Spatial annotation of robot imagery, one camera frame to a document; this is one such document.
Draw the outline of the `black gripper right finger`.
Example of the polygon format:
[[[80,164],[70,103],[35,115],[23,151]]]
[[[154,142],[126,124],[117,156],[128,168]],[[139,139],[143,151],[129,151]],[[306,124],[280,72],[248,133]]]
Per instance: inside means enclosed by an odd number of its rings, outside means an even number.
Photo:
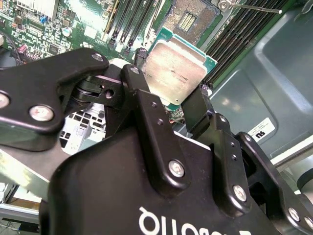
[[[253,234],[312,234],[312,213],[254,138],[245,132],[232,133],[227,118],[214,110],[209,90],[205,84],[198,85],[182,109],[187,131],[212,151],[217,205]]]

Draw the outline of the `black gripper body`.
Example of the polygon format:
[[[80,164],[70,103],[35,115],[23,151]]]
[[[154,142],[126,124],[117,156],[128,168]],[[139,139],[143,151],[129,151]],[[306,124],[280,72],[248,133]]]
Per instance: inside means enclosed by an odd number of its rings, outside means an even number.
[[[213,154],[175,136],[190,186],[167,197],[151,185],[138,132],[128,128],[65,160],[40,208],[43,235],[254,235],[213,197]]]

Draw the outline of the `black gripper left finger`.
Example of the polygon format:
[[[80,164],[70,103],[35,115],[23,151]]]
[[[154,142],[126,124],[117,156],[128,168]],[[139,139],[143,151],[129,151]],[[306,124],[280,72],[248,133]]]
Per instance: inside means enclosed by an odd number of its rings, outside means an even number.
[[[0,149],[10,157],[44,164],[57,158],[66,115],[94,102],[109,108],[109,135],[135,126],[152,187],[173,197],[191,175],[158,96],[134,65],[118,68],[90,48],[80,48],[0,72]]]

